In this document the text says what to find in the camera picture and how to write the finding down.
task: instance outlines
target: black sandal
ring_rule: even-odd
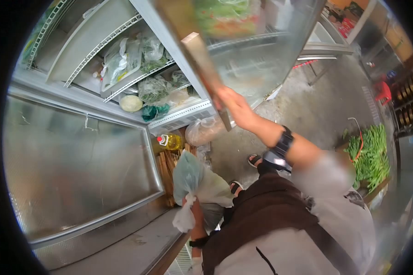
[[[229,185],[231,186],[231,184],[234,184],[234,186],[231,188],[231,193],[234,195],[237,191],[237,189],[240,187],[243,189],[243,186],[240,184],[240,182],[238,182],[237,180],[231,180]]]
[[[257,168],[257,166],[255,166],[255,163],[258,162],[258,160],[261,159],[261,158],[262,157],[260,155],[252,154],[252,155],[249,155],[246,159],[247,159],[249,165],[251,165],[254,168]]]

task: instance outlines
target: hand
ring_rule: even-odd
[[[185,203],[187,203],[187,200],[183,198],[182,206],[184,206]],[[194,219],[196,220],[195,227],[204,228],[205,226],[204,212],[202,212],[202,209],[200,208],[199,199],[197,199],[194,202],[193,206],[191,207],[191,212],[193,212]]]
[[[216,96],[222,101],[222,104],[228,108],[234,121],[240,128],[250,132],[253,131],[254,126],[258,124],[261,117],[254,113],[242,95],[239,95],[229,87],[223,86],[216,90]],[[221,106],[217,98],[213,98],[213,101],[220,110]]]

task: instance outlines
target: watch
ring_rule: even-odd
[[[287,151],[291,147],[292,142],[294,141],[294,137],[292,136],[291,130],[282,125],[285,129],[283,134],[281,135],[280,140],[277,142],[277,145],[272,148],[274,151],[276,151],[280,156],[285,157]]]

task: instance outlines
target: red stool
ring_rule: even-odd
[[[375,101],[386,99],[384,102],[382,102],[382,106],[384,106],[391,100],[391,91],[387,83],[385,83],[384,81],[378,82],[374,85],[374,88],[379,92],[379,94],[375,97]]]

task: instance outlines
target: refrigerator door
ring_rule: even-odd
[[[184,52],[207,90],[211,93],[215,85],[223,83],[245,96],[255,108],[283,84],[325,2],[156,0],[155,3],[178,40],[184,46],[191,44]]]
[[[47,269],[88,257],[167,210],[146,125],[16,82],[8,92],[6,182]]]

